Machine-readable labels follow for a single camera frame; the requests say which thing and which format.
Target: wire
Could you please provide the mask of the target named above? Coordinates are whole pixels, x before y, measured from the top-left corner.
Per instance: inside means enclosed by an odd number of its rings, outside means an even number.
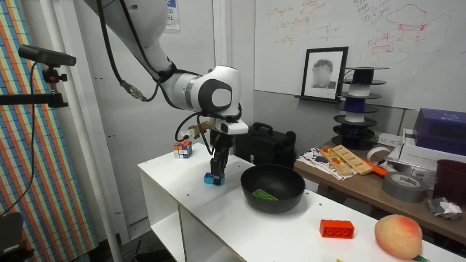
[[[206,139],[205,139],[205,135],[204,135],[204,132],[202,132],[202,129],[201,129],[201,113],[198,113],[196,121],[198,121],[198,128],[199,128],[202,141],[204,141],[204,144],[205,144],[205,148],[206,148],[208,154],[212,154],[214,150],[208,147]]]
[[[151,102],[157,96],[158,87],[160,84],[157,84],[154,93],[148,99],[144,97],[142,102]]]
[[[105,49],[106,49],[107,58],[109,58],[109,61],[110,61],[112,71],[113,71],[118,83],[119,83],[121,86],[126,86],[126,87],[128,87],[128,86],[131,86],[131,84],[128,84],[128,83],[119,75],[119,71],[118,71],[118,67],[116,67],[116,62],[115,62],[115,57],[113,57],[113,51],[112,51],[112,43],[110,43],[110,40],[109,40],[107,30],[106,30],[105,10],[103,10],[105,7],[102,6],[102,0],[97,0],[97,13],[99,13],[99,20],[100,20],[100,29],[102,29],[102,35],[103,35]],[[134,38],[135,38],[135,40],[137,40],[137,43],[138,43],[139,52],[142,54],[145,62],[148,64],[147,57],[145,57],[144,51],[141,49],[139,40],[138,40],[138,38],[137,38],[137,35],[135,35],[135,30],[134,30],[131,17],[129,17],[128,23],[129,23],[131,32],[132,32],[132,35],[134,35]],[[144,94],[141,94],[141,100],[142,100],[142,102],[151,102],[151,100],[157,96],[157,91],[158,91],[158,86],[160,86],[160,84],[158,84],[158,81],[155,81],[155,83],[157,83],[155,90],[154,90],[154,93],[153,93],[148,99],[147,99]]]
[[[397,135],[400,135],[400,132],[402,132],[405,116],[406,116],[406,109],[403,109],[402,119],[399,121],[399,126],[397,126],[397,132],[396,132]]]
[[[346,70],[345,71],[345,74],[343,74],[343,80],[345,80],[345,77],[349,74],[349,73],[352,73],[354,70]]]
[[[174,141],[183,141],[183,139],[188,139],[188,138],[189,138],[188,135],[185,135],[183,138],[179,139],[179,138],[177,138],[177,134],[179,134],[179,129],[180,129],[190,118],[193,118],[195,115],[198,115],[198,112],[188,115],[188,118],[185,118],[185,119],[177,125],[177,128],[176,128],[176,131],[174,131]]]
[[[123,1],[123,0],[119,0],[119,3],[121,3],[121,7],[122,7],[123,14],[125,14],[125,17],[126,17],[126,22],[128,22],[128,24],[129,24],[132,38],[135,39],[137,48],[139,49],[139,52],[141,52],[145,64],[147,64],[154,73],[157,73],[157,70],[154,70],[154,67],[148,62],[148,59],[147,59],[147,57],[145,57],[144,48],[142,48],[142,45],[141,45],[139,36],[138,36],[137,32],[135,32],[135,27],[134,27],[134,23],[132,23],[132,19],[131,19],[131,16],[129,16],[129,11],[128,11],[128,7],[126,7],[125,1]]]
[[[106,3],[106,4],[103,6],[103,8],[106,8],[107,6],[110,6],[113,1],[116,1],[116,0],[112,0],[112,1]]]
[[[142,241],[141,238],[137,241],[137,246],[135,246],[134,256],[132,256],[131,262],[134,262],[135,256],[139,253],[141,241]]]
[[[32,182],[33,182],[33,176],[35,176],[35,164],[33,164],[33,134],[35,134],[35,102],[33,102],[33,68],[38,62],[33,62],[32,67],[30,67],[30,75],[29,75],[29,89],[30,89],[30,161],[29,161],[29,166],[30,166],[30,177],[29,177],[29,183],[24,189],[23,193],[20,193],[20,196],[8,206],[5,208],[4,212],[1,212],[0,217],[4,217],[14,205],[19,204],[20,199],[23,199],[23,196],[29,192],[30,186],[32,186]]]
[[[116,68],[116,64],[115,64],[115,58],[113,58],[113,52],[112,52],[112,43],[107,38],[107,32],[106,32],[106,23],[105,23],[105,11],[103,11],[103,7],[102,7],[102,0],[97,0],[97,8],[99,8],[99,20],[100,20],[100,29],[102,29],[102,35],[103,35],[103,42],[105,42],[105,49],[106,49],[106,54],[107,54],[107,58],[110,61],[110,65],[112,65],[112,71],[116,77],[116,80],[121,83],[123,81],[118,73],[118,68]]]

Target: floor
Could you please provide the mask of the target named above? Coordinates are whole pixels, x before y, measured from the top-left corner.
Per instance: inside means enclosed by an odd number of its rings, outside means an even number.
[[[119,246],[123,262],[174,262],[170,253],[151,231]],[[112,262],[112,254],[106,241],[97,249],[78,257],[75,262]]]

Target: framed portrait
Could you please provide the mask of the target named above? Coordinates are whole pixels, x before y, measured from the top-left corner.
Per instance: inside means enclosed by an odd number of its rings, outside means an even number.
[[[301,99],[339,102],[348,46],[305,51]]]

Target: red block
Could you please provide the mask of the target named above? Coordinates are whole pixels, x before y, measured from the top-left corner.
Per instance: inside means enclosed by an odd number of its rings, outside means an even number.
[[[351,221],[320,220],[321,237],[352,238],[354,227]]]

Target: black frying pan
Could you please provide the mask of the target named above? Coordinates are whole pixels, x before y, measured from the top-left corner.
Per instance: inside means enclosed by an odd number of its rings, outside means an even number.
[[[304,179],[279,164],[253,166],[241,174],[241,188],[250,206],[263,212],[292,209],[304,192]]]

